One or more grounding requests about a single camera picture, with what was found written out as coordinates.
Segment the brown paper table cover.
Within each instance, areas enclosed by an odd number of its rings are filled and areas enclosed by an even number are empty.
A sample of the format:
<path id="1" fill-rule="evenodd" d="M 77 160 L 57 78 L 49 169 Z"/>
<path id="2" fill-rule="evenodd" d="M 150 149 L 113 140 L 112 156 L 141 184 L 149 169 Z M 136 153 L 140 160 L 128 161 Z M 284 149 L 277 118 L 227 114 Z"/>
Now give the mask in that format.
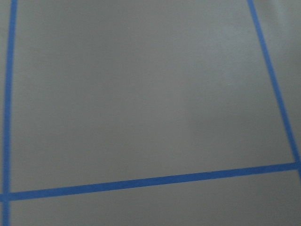
<path id="1" fill-rule="evenodd" d="M 3 0 L 3 226 L 298 226 L 298 0 Z"/>

